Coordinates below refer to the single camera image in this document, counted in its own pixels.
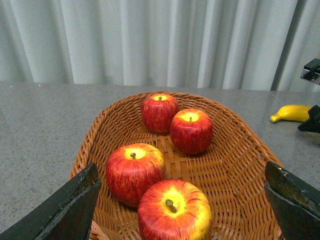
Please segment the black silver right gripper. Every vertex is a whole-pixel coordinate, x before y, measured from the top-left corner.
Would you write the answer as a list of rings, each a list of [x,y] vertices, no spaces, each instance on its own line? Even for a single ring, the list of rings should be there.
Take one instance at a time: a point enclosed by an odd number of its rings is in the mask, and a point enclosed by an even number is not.
[[[314,58],[308,62],[302,70],[300,78],[313,83],[320,84],[320,60]],[[297,128],[302,132],[320,133],[320,107],[314,105],[308,110],[309,118],[300,124]]]

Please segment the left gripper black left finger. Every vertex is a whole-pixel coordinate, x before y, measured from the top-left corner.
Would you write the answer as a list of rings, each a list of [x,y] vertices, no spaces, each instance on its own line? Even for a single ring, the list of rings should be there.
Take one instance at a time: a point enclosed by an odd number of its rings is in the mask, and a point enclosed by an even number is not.
[[[28,215],[1,233],[2,240],[87,240],[101,185],[91,163]]]

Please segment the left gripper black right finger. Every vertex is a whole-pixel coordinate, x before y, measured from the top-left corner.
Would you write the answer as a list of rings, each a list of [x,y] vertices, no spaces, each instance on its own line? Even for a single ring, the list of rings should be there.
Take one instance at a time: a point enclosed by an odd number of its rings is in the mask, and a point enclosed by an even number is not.
[[[318,240],[320,191],[272,161],[264,175],[264,190],[284,238]]]

